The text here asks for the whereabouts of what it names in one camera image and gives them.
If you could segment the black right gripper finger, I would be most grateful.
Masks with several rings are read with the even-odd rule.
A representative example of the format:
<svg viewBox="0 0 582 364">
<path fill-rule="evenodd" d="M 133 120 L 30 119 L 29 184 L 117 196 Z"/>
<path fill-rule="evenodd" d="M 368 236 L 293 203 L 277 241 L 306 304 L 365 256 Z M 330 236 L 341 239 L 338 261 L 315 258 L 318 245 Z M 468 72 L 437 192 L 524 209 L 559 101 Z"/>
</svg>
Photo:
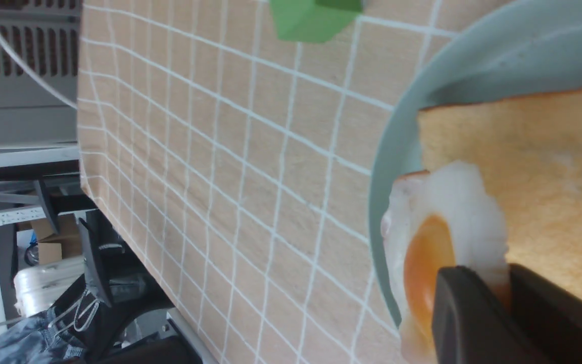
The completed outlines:
<svg viewBox="0 0 582 364">
<path fill-rule="evenodd" d="M 518 264 L 505 308 L 478 274 L 439 270 L 431 332 L 439 363 L 582 363 L 582 300 Z"/>
</svg>

